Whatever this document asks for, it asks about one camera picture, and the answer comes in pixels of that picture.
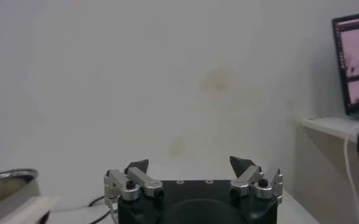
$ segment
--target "table surface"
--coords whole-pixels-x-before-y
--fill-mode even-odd
[[[98,219],[108,211],[106,205],[97,205],[75,211],[57,212],[49,216],[49,224],[84,224]],[[108,215],[99,224],[112,224]],[[318,224],[317,222],[289,193],[283,191],[283,202],[279,206],[278,224]]]

